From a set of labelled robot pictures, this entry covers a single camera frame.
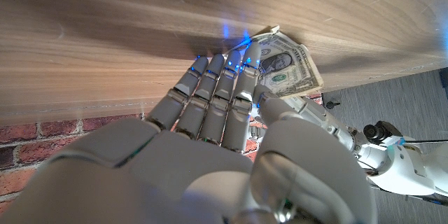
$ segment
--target wooden table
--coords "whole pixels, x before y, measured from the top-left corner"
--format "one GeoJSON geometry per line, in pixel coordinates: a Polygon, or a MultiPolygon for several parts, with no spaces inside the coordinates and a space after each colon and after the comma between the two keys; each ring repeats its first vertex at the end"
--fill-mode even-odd
{"type": "Polygon", "coordinates": [[[0,0],[0,125],[149,111],[198,54],[269,26],[323,91],[447,66],[448,0],[0,0]]]}

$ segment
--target floor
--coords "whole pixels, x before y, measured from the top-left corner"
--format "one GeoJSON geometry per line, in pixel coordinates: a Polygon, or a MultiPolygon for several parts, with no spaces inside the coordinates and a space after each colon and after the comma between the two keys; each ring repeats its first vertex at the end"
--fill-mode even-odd
{"type": "MultiPolygon", "coordinates": [[[[439,70],[323,94],[330,112],[358,129],[385,120],[416,140],[448,139],[448,98],[439,70]]],[[[421,144],[423,152],[438,143],[421,144]]],[[[375,190],[379,223],[448,223],[448,207],[375,190]]]]}

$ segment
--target wire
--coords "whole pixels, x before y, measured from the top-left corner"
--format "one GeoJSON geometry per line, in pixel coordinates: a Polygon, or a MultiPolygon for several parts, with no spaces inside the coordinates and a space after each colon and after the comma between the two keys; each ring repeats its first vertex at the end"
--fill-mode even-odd
{"type": "Polygon", "coordinates": [[[405,144],[434,144],[434,143],[448,143],[448,140],[426,140],[426,141],[406,141],[405,144]]]}
{"type": "Polygon", "coordinates": [[[365,163],[363,161],[360,161],[360,160],[358,160],[358,162],[361,163],[361,164],[367,165],[368,167],[371,168],[371,170],[373,170],[376,174],[378,174],[378,170],[376,168],[374,168],[372,165],[367,164],[367,163],[365,163]]]}
{"type": "Polygon", "coordinates": [[[377,175],[377,172],[372,169],[364,168],[364,172],[367,174],[367,177],[377,175]]]}

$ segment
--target one dollar bill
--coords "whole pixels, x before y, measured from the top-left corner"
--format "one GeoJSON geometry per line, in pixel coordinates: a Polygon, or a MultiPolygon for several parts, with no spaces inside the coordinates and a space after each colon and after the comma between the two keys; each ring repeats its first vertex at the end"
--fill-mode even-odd
{"type": "MultiPolygon", "coordinates": [[[[279,31],[251,37],[261,47],[258,84],[270,88],[282,99],[308,95],[323,87],[323,80],[308,49],[279,31]]],[[[236,49],[245,49],[244,44],[236,49]]]]}

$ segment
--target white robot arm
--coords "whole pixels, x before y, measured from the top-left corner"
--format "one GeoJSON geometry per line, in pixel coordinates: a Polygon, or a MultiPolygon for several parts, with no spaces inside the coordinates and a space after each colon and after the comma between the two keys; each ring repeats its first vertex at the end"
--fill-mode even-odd
{"type": "Polygon", "coordinates": [[[422,155],[419,148],[407,143],[414,139],[403,136],[389,122],[367,125],[360,132],[345,126],[310,99],[295,97],[286,102],[297,112],[295,116],[335,136],[362,168],[373,171],[368,178],[381,189],[403,195],[448,196],[448,143],[422,155]]]}

